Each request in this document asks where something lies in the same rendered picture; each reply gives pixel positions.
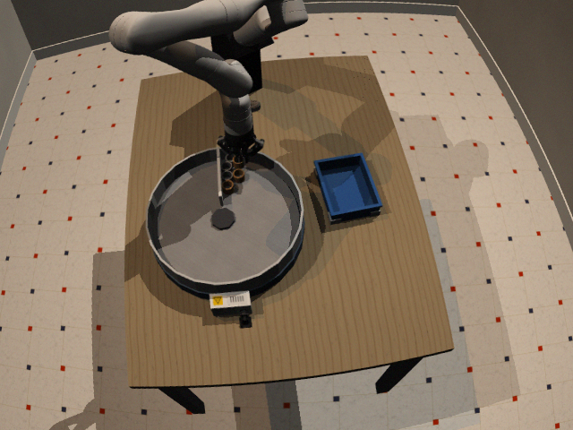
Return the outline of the blue crate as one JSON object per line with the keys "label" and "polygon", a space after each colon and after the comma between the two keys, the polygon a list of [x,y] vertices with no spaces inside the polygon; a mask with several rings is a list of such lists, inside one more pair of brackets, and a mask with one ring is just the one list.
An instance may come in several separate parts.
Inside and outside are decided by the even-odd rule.
{"label": "blue crate", "polygon": [[330,225],[380,215],[381,199],[363,153],[319,159],[314,166]]}

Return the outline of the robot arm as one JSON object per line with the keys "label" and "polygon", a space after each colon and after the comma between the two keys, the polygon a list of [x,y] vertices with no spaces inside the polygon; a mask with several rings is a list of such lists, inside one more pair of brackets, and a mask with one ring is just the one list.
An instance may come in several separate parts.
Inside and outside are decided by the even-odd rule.
{"label": "robot arm", "polygon": [[175,11],[123,13],[109,40],[120,52],[155,58],[218,90],[225,131],[238,136],[251,131],[252,112],[261,109],[248,95],[251,76],[238,61],[187,40],[234,32],[240,45],[251,47],[307,21],[303,0],[204,0]]}

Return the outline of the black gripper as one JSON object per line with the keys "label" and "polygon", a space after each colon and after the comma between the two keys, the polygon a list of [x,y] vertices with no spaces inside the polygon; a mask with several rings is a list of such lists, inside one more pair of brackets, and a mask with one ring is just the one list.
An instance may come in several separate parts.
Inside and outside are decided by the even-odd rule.
{"label": "black gripper", "polygon": [[[249,149],[249,147],[252,144],[254,145]],[[250,132],[238,136],[231,135],[225,131],[225,136],[220,135],[218,137],[218,142],[217,142],[217,145],[221,147],[229,155],[235,154],[236,162],[241,163],[243,161],[244,165],[248,163],[249,156],[253,157],[257,152],[259,152],[263,148],[263,144],[264,144],[263,139],[258,140],[256,138],[253,126]]]}

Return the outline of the bronze ring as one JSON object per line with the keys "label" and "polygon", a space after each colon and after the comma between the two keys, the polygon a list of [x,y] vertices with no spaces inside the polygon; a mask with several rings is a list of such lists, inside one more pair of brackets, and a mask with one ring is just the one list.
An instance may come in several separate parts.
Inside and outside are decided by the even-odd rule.
{"label": "bronze ring", "polygon": [[233,165],[234,165],[234,168],[236,168],[236,169],[238,169],[238,168],[243,168],[243,167],[244,167],[243,162],[241,162],[241,163],[236,163],[235,156],[233,157]]}
{"label": "bronze ring", "polygon": [[[236,177],[238,175],[241,175],[240,177]],[[245,180],[245,176],[244,176],[244,171],[240,168],[234,170],[233,172],[233,178],[234,181],[238,184],[241,184],[244,180]]]}
{"label": "bronze ring", "polygon": [[[230,188],[227,188],[227,189],[224,188],[224,187],[227,187],[227,186],[231,186],[231,187],[230,187]],[[224,193],[224,194],[227,194],[227,195],[232,194],[232,193],[234,192],[234,190],[235,190],[235,189],[234,189],[234,183],[233,183],[231,180],[226,180],[226,181],[224,181],[224,182],[222,183],[222,190],[223,190],[223,193]]]}

